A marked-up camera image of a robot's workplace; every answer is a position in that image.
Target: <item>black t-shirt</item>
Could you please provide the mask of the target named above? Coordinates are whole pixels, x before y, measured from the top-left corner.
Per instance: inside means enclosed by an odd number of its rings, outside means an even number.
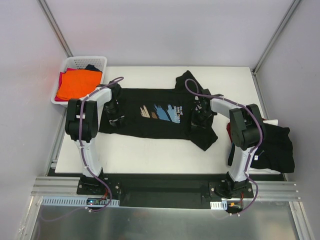
[[[185,81],[195,77],[190,71],[176,78],[174,89],[123,88],[118,99],[124,113],[124,126],[117,129],[109,124],[105,109],[102,111],[99,132],[150,139],[186,139],[207,150],[217,139],[212,129],[213,116],[207,126],[191,125],[195,96],[185,87]],[[193,82],[188,87],[196,92]]]

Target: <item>black mounting plate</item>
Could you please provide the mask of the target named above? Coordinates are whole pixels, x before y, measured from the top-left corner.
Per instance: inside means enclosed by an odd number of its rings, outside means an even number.
[[[209,193],[210,193],[210,197],[211,198],[219,197],[215,193],[215,188],[221,186],[222,184],[224,184],[224,181],[225,180],[221,180],[220,182],[217,182],[217,181],[209,182]],[[250,182],[247,182],[245,187],[240,188],[240,189],[232,192],[231,193],[231,197],[240,199],[241,198],[241,193],[244,193],[244,197],[243,198],[245,198],[245,199],[253,199],[254,198],[254,192],[253,192],[253,189],[252,189],[252,184]]]

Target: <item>metal floor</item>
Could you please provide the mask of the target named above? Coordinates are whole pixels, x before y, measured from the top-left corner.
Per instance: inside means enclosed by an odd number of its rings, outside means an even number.
[[[75,207],[42,205],[45,219]],[[33,240],[298,240],[288,202],[259,202],[240,217],[223,210],[108,207],[36,221]]]

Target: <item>red cloth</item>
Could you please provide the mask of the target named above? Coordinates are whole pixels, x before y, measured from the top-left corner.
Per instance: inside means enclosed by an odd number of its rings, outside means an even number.
[[[74,70],[78,70],[78,69],[73,69],[73,68],[67,68],[65,72],[67,71],[74,71]],[[62,84],[62,75],[64,73],[63,72],[60,72],[60,75],[59,75],[59,84],[58,84],[58,89],[57,91],[59,90],[59,88],[61,87],[61,84]],[[59,97],[55,96],[54,100],[56,102],[66,102],[66,100],[63,100],[63,99],[60,99]]]

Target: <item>t-shirt sleeve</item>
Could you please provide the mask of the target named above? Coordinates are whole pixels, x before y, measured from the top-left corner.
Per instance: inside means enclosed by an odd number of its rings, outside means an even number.
[[[217,141],[218,136],[212,129],[212,119],[209,119],[208,126],[206,128],[192,126],[189,133],[189,139],[203,151],[206,151],[210,146]]]
[[[181,91],[181,92],[188,93],[188,90],[186,89],[186,85],[185,85],[185,82],[187,79],[193,79],[196,82],[196,84],[198,85],[199,90],[203,89],[203,87],[200,85],[200,83],[196,80],[196,78],[188,70],[184,74],[182,74],[181,76],[178,76],[175,79],[176,83],[175,83],[174,90],[179,91],[179,92]],[[193,91],[195,93],[197,92],[197,87],[193,81],[188,81],[187,86],[191,91]]]

